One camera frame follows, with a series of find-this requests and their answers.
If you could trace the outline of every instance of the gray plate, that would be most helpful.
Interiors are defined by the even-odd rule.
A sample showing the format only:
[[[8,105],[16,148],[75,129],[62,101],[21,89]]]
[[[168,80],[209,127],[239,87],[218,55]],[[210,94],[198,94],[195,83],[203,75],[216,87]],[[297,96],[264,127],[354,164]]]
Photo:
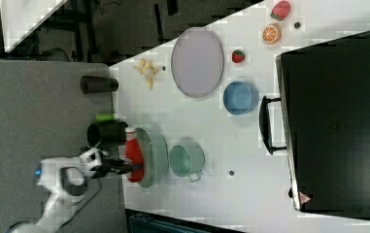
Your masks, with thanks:
[[[173,79],[183,94],[204,97],[218,86],[223,62],[223,51],[215,33],[199,27],[190,28],[173,48]]]

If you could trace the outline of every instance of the orange slice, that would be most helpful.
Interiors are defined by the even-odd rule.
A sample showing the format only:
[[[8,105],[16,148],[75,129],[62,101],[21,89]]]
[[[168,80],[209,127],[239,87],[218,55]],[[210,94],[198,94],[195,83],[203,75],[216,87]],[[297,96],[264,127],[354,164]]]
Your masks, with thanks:
[[[263,42],[271,45],[279,42],[282,38],[281,28],[277,24],[267,25],[262,34]]]

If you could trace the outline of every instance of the red fruit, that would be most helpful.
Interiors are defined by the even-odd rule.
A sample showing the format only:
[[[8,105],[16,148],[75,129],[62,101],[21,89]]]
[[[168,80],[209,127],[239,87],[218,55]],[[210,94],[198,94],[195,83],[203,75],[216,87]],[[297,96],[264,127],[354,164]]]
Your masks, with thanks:
[[[281,1],[273,8],[270,17],[277,21],[282,21],[290,12],[290,4],[287,1]]]
[[[235,50],[232,53],[232,61],[234,63],[241,63],[245,60],[245,55],[240,50]]]

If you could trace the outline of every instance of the gray carpet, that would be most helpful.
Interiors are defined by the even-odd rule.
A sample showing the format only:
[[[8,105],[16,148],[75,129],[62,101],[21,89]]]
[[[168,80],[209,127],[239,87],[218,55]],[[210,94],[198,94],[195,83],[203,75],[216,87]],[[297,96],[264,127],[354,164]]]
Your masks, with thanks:
[[[111,93],[83,95],[83,75],[109,76],[103,64],[0,61],[0,232],[20,220],[36,222],[49,194],[34,184],[40,160],[76,156],[97,113],[113,110]],[[103,189],[58,232],[126,232],[120,179]],[[89,185],[86,200],[97,190]]]
[[[178,0],[178,11],[168,16],[166,0],[100,0],[100,6],[92,4],[97,46],[103,61],[120,62],[175,39],[190,27],[205,26],[257,2],[260,0]],[[155,19],[156,4],[162,38]]]

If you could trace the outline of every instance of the dark cylinder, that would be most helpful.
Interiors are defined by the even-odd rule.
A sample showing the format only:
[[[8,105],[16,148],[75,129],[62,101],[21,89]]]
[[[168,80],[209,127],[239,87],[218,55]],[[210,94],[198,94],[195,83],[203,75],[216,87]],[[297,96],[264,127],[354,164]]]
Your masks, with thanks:
[[[112,78],[83,76],[81,78],[83,94],[112,92],[118,90],[118,80]]]
[[[123,145],[126,141],[125,128],[128,125],[123,122],[115,122],[110,124],[90,124],[87,128],[87,141],[91,147],[110,149]]]

